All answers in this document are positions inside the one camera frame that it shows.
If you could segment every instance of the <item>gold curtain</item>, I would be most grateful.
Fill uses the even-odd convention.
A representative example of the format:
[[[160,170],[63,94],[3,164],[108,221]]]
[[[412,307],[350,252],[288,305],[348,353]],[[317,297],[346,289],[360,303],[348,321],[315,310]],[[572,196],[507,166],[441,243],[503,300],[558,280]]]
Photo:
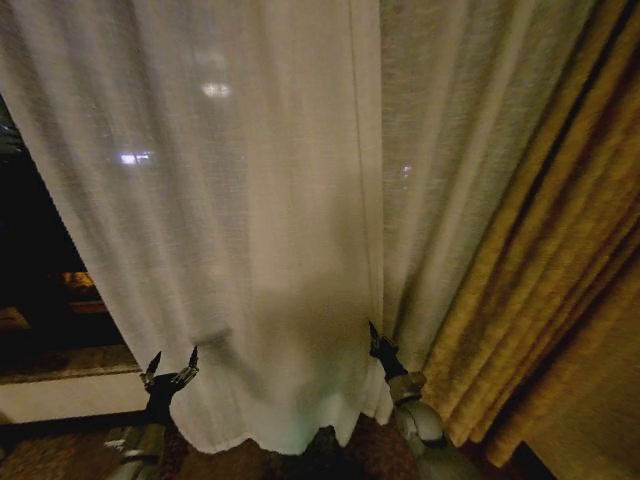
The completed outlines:
[[[524,397],[528,403],[502,422],[491,450],[499,452],[522,436],[563,480],[640,478],[640,295],[633,280],[639,275],[636,253],[591,317],[605,321],[589,322],[561,349],[553,367],[530,382],[532,392],[545,395]],[[633,303],[620,308],[634,295]]]
[[[636,2],[598,2],[427,360],[453,442],[493,425],[496,464],[638,293],[639,39]]]

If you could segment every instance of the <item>drape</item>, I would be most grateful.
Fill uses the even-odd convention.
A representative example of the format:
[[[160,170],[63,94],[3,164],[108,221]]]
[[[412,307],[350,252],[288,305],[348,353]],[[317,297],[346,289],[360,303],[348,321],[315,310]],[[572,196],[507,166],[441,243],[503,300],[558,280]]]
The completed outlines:
[[[457,444],[493,424],[496,464],[553,409],[563,384],[551,379],[595,348],[590,329],[605,332],[637,295],[637,276],[614,284],[639,245],[639,38],[635,2],[598,4],[430,352],[428,401]],[[581,354],[544,367],[574,334]],[[544,368],[532,392],[518,389]]]
[[[639,232],[636,227],[634,235]],[[524,439],[557,478],[638,478],[639,265],[636,249],[601,296],[597,316],[569,339],[534,384],[526,408],[505,422],[498,438],[506,441],[496,444],[497,453]],[[535,428],[522,424],[527,416],[535,419]]]
[[[344,444],[421,368],[590,1],[8,1],[0,89],[198,449]]]

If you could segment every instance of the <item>robotic arm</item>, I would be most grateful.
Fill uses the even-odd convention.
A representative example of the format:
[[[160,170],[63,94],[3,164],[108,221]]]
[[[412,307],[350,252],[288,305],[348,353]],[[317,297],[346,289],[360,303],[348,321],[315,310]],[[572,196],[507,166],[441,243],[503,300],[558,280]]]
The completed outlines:
[[[177,373],[155,376],[162,352],[140,374],[149,401],[145,409],[144,425],[126,427],[111,432],[105,446],[121,453],[120,466],[108,480],[157,480],[166,426],[171,422],[169,405],[173,396],[182,390],[198,373],[198,347],[193,349],[189,364]]]
[[[423,480],[480,479],[475,467],[447,439],[438,413],[421,401],[426,378],[422,372],[408,372],[397,357],[398,347],[380,337],[369,322],[369,354],[380,360],[385,371],[395,410],[395,421],[416,459]]]

